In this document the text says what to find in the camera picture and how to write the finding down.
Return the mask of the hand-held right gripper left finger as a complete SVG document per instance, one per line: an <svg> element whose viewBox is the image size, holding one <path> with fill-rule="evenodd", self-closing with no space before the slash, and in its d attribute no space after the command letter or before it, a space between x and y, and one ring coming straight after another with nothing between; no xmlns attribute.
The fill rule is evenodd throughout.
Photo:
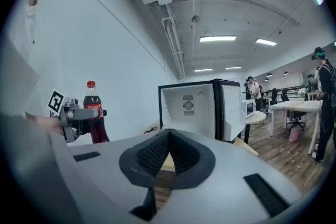
<svg viewBox="0 0 336 224"><path fill-rule="evenodd" d="M135 186L153 188L155 178L169 154L170 130L140 135L142 141L119 158L119 167Z"/></svg>

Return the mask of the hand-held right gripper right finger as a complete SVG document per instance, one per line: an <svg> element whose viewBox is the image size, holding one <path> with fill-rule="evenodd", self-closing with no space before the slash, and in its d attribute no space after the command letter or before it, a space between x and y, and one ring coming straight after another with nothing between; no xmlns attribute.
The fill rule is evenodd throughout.
<svg viewBox="0 0 336 224"><path fill-rule="evenodd" d="M213 172L216 164L214 153L205 145L175 129L169 130L169 153L175 167L172 189L195 188Z"/></svg>

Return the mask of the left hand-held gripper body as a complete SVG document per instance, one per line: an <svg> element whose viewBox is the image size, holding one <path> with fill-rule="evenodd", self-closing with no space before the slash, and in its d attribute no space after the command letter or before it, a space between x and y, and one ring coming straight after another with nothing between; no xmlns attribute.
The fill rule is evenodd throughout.
<svg viewBox="0 0 336 224"><path fill-rule="evenodd" d="M67 143L74 142L84 134L82 121L88 120L75 119L76 108L80 108L77 99L71 99L56 89L52 90L47 109L54 116L57 116Z"/></svg>

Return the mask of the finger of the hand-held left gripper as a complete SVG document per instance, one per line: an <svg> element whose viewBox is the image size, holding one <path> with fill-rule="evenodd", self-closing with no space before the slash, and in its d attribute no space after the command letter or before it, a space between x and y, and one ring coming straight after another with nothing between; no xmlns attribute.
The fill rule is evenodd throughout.
<svg viewBox="0 0 336 224"><path fill-rule="evenodd" d="M98 119L107 116L107 111L99 109L75 109L75 119Z"/></svg>

